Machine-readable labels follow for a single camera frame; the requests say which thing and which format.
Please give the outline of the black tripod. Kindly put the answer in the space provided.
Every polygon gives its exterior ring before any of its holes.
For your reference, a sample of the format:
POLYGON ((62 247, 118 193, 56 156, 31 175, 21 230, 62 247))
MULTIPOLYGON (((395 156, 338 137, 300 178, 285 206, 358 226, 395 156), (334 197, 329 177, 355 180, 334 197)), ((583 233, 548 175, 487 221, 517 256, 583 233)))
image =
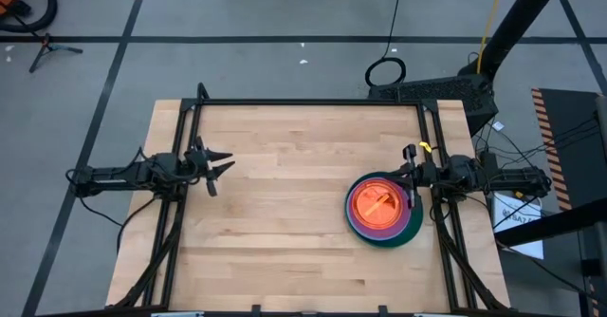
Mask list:
POLYGON ((59 45, 56 43, 53 43, 51 41, 51 36, 49 33, 47 33, 43 38, 42 38, 42 44, 41 47, 36 55, 36 57, 34 58, 34 61, 32 62, 31 66, 28 69, 29 73, 33 73, 37 68, 39 63, 41 62, 42 58, 52 52, 55 51, 60 51, 60 50, 64 50, 64 51, 68 51, 68 52, 72 52, 75 54, 83 54, 83 50, 80 48, 75 48, 75 47, 68 47, 68 46, 64 46, 64 45, 59 45))

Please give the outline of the large green plastic plate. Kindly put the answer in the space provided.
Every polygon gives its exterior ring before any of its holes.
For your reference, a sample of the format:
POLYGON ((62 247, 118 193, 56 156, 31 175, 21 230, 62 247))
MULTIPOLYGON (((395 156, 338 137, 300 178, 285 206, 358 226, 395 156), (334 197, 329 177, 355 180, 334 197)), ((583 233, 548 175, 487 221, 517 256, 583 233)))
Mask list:
POLYGON ((345 220, 362 241, 380 248, 397 248, 412 241, 421 230, 423 205, 408 207, 409 195, 385 177, 374 172, 358 178, 344 200, 345 220))

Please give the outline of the black perforated base box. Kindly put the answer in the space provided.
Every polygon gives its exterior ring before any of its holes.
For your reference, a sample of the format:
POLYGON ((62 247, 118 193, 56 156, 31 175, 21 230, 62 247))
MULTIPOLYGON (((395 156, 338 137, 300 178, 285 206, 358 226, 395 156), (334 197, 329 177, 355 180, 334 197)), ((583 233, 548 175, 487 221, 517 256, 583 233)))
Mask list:
POLYGON ((461 101, 472 136, 499 112, 494 101, 492 82, 483 75, 463 75, 374 86, 369 89, 368 98, 395 101, 461 101))

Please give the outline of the black diagonal beam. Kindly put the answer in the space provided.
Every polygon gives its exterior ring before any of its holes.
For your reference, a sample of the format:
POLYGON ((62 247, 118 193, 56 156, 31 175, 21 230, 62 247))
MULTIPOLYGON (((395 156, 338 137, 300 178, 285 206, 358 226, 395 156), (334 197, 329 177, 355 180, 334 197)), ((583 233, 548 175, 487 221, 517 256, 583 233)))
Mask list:
POLYGON ((582 230, 597 222, 607 222, 607 198, 497 232, 494 236, 500 244, 512 247, 582 230))

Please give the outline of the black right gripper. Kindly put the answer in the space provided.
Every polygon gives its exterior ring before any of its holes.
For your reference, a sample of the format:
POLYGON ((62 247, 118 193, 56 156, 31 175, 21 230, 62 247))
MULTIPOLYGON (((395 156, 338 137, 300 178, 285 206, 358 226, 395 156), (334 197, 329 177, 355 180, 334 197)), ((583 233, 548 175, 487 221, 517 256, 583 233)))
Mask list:
POLYGON ((396 177, 395 183, 400 186, 408 195, 408 207, 413 209, 416 201, 416 188, 431 187, 440 179, 440 169, 433 162, 432 154, 427 153, 430 159, 420 164, 414 163, 416 157, 416 146, 409 144, 403 149, 405 163, 394 171, 384 172, 385 177, 396 177))

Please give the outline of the large hazard-striped floor mat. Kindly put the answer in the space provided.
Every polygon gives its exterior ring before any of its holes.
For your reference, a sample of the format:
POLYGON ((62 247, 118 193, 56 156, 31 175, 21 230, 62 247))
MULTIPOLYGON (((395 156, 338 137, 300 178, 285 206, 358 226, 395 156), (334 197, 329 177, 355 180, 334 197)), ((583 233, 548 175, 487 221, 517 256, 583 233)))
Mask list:
POLYGON ((607 157, 593 92, 533 88, 532 101, 562 211, 607 197, 607 157))

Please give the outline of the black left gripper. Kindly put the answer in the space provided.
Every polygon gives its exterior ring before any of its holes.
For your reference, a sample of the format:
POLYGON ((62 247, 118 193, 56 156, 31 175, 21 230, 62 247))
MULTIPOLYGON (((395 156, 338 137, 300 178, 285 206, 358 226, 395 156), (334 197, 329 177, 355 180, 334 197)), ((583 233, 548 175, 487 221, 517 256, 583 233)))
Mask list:
POLYGON ((224 174, 234 161, 229 161, 217 166, 211 166, 212 162, 228 159, 232 157, 232 153, 214 152, 206 147, 200 136, 195 138, 193 147, 185 152, 185 160, 192 171, 186 175, 189 182, 204 178, 206 180, 207 191, 210 196, 217 196, 215 182, 224 174))

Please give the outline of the white labelled box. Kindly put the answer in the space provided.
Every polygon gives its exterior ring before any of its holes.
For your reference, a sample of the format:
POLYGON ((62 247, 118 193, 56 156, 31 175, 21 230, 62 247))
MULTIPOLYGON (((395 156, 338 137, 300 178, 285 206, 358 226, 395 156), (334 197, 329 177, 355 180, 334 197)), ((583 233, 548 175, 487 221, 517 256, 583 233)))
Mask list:
MULTIPOLYGON (((527 202, 513 196, 495 193, 492 199, 492 224, 495 233, 505 231, 544 217, 539 198, 527 202)), ((526 256, 544 260, 542 241, 533 241, 518 246, 510 246, 514 251, 526 256)))

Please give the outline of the black stand pole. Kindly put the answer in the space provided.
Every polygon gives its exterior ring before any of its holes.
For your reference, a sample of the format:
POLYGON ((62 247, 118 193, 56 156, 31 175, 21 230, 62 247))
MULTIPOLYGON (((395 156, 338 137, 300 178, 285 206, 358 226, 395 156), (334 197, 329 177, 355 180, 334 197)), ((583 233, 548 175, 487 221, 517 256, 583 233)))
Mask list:
POLYGON ((457 75, 480 73, 493 79, 512 48, 550 0, 516 0, 476 60, 462 67, 457 75))

